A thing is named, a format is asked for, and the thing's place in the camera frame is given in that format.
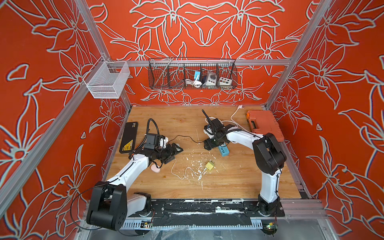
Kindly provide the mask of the blue usb charger hub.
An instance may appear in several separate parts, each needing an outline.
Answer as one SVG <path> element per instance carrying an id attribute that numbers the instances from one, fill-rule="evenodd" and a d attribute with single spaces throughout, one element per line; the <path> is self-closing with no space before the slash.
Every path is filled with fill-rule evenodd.
<path id="1" fill-rule="evenodd" d="M 227 146 L 219 146 L 219 151 L 222 157 L 227 157 L 230 154 L 230 151 Z"/>

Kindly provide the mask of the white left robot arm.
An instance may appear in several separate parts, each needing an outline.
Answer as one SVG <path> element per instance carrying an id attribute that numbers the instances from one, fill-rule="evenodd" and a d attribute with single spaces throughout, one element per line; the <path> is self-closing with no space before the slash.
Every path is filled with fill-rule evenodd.
<path id="1" fill-rule="evenodd" d="M 129 163 L 116 175 L 105 182 L 99 181 L 95 184 L 87 212 L 87 224 L 118 231 L 127 217 L 134 214 L 146 217 L 151 214 L 151 195 L 135 192 L 131 197 L 127 197 L 129 188 L 152 162 L 159 160 L 161 165 L 167 164 L 183 151 L 184 149 L 175 143 L 167 144 L 161 150 L 143 148 L 135 151 Z"/>

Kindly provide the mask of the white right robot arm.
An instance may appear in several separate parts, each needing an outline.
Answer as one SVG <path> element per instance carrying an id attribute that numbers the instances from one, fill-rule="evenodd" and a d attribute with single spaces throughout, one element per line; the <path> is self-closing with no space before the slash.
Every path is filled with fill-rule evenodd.
<path id="1" fill-rule="evenodd" d="M 280 203 L 280 178 L 287 157 L 276 137 L 271 133 L 257 135 L 221 123 L 217 126 L 213 123 L 204 126 L 204 133 L 208 136 L 204 140 L 204 148 L 208 151 L 228 143 L 240 144 L 254 151 L 256 164 L 262 172 L 257 211 L 265 217 L 277 211 Z"/>

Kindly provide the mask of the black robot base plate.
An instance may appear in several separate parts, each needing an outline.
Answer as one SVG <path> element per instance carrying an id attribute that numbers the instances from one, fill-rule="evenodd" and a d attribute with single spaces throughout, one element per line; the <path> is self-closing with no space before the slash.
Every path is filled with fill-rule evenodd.
<path id="1" fill-rule="evenodd" d="M 126 218 L 123 230 L 261 230 L 267 221 L 285 217 L 282 204 L 271 215 L 261 215 L 257 199 L 154 199 L 147 217 Z"/>

